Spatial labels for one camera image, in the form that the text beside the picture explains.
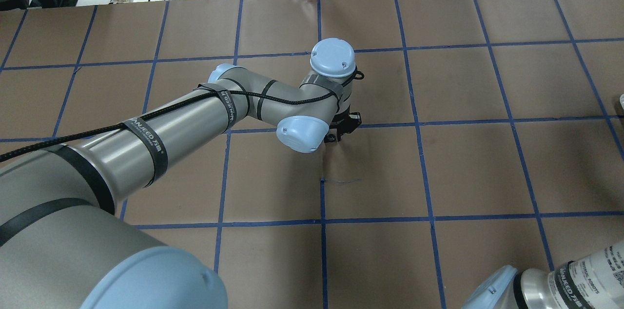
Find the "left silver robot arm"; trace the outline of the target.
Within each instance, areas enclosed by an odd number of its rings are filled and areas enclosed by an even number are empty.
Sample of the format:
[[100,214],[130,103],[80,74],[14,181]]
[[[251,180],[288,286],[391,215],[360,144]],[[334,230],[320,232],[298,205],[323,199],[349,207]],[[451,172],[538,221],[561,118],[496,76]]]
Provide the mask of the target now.
[[206,83],[120,124],[2,154],[3,309],[225,309],[217,273],[116,218],[117,206],[247,116],[290,149],[315,152],[350,133],[353,81],[345,40],[319,41],[297,87],[221,64]]

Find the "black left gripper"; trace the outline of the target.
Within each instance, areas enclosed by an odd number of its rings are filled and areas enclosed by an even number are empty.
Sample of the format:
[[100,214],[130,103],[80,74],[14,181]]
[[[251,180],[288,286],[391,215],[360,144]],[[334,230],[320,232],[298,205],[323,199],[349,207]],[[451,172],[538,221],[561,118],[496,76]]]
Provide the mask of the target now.
[[334,116],[325,135],[325,144],[341,142],[342,136],[353,133],[362,124],[361,112],[351,112],[346,109]]

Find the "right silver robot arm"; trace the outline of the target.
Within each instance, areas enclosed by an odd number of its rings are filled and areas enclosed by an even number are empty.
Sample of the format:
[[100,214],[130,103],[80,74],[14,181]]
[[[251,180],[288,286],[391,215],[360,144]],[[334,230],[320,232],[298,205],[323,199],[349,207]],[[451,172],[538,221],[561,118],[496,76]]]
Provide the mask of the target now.
[[506,265],[481,283],[464,309],[622,309],[624,243],[546,273]]

